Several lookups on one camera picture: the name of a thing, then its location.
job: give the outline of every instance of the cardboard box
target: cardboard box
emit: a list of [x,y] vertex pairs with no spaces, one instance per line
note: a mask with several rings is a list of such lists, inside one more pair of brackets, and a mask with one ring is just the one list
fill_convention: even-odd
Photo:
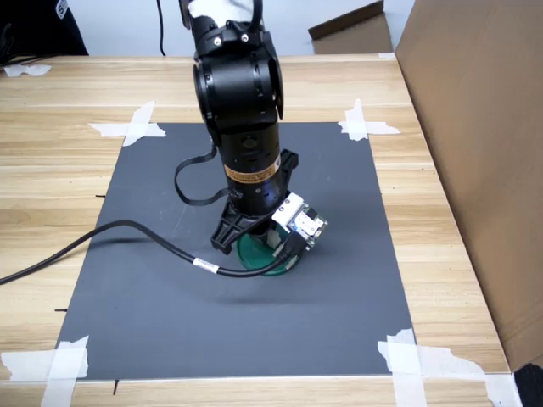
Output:
[[512,370],[543,365],[543,2],[417,0],[397,57]]
[[377,0],[311,27],[308,31],[315,53],[391,53],[383,9],[383,0]]

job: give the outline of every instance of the wooden table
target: wooden table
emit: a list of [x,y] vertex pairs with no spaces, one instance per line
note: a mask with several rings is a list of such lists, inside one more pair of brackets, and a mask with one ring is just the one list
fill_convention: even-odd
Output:
[[[97,221],[122,140],[87,123],[127,123],[155,100],[153,122],[201,122],[191,59],[61,58],[44,76],[0,74],[0,276],[48,257]],[[500,341],[395,59],[281,58],[284,121],[367,121],[379,184],[420,345],[507,372]],[[0,352],[54,348],[87,247],[0,287]],[[0,380],[9,372],[0,365]],[[389,376],[78,382],[72,405],[395,405]],[[44,385],[0,384],[0,405],[39,405]],[[425,381],[428,405],[490,406],[484,383]]]

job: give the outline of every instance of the dark gray mat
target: dark gray mat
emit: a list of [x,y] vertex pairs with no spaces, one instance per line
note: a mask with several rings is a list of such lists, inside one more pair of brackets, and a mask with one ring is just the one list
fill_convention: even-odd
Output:
[[[224,201],[186,206],[173,187],[180,160],[209,152],[205,127],[160,127],[166,137],[121,149],[98,224],[137,220],[189,253],[241,268],[235,250],[226,257],[210,245]],[[377,343],[411,319],[368,141],[349,140],[335,123],[280,132],[282,148],[299,154],[290,190],[329,221],[315,249],[284,276],[239,280],[138,231],[95,237],[59,337],[89,335],[87,379],[389,373]],[[188,167],[182,185],[194,198],[224,187],[219,158]]]

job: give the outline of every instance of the white label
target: white label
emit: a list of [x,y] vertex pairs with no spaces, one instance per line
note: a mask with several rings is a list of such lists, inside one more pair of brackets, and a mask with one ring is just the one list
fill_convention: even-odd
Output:
[[214,265],[213,263],[209,263],[205,260],[199,259],[198,257],[194,259],[193,265],[199,267],[200,269],[211,271],[214,274],[217,274],[217,271],[219,270],[218,265]]
[[59,0],[57,6],[55,7],[57,15],[60,19],[63,19],[68,11],[68,0]]
[[315,236],[315,232],[318,229],[316,223],[309,216],[307,216],[305,212],[301,212],[298,216],[296,216],[296,225],[309,236]]
[[304,199],[291,192],[271,218],[281,225],[283,229],[290,232],[288,223],[294,218],[303,204]]

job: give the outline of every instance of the cable label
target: cable label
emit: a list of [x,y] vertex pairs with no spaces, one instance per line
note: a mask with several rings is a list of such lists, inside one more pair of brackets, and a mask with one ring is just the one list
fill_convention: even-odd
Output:
[[232,178],[235,182],[240,184],[260,184],[266,180],[272,178],[279,167],[281,166],[281,154],[277,156],[275,162],[268,168],[265,168],[259,172],[237,172],[233,169],[224,166],[224,170],[227,173],[228,178]]
[[198,257],[194,259],[193,265],[199,267],[200,269],[211,271],[214,274],[217,274],[217,271],[219,270],[218,265],[214,265],[213,263],[209,263],[205,260],[199,259]]

